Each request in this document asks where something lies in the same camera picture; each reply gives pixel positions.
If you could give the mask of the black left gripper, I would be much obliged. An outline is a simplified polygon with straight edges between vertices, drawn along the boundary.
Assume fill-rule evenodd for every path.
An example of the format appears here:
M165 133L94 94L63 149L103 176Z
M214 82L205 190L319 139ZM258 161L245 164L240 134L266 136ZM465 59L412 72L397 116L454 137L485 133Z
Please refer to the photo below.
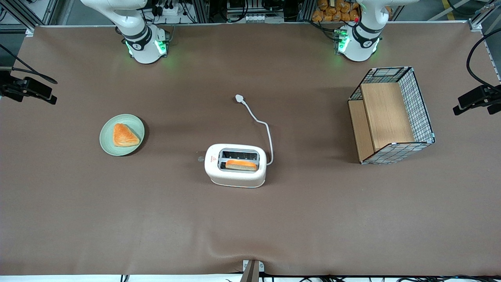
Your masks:
M453 113L458 116L474 107L487 107L490 115L501 111L501 86L478 86L458 98Z

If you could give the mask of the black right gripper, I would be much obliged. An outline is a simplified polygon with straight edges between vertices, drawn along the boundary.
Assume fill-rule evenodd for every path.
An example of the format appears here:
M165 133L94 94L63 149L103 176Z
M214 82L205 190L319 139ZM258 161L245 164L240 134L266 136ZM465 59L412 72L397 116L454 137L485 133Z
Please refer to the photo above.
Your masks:
M38 99L46 103L55 105L57 97L52 96L52 88L37 81L34 78L25 77L23 79L12 76L9 71L0 71L0 91L1 96L11 98L14 101L22 102L26 93L37 96Z

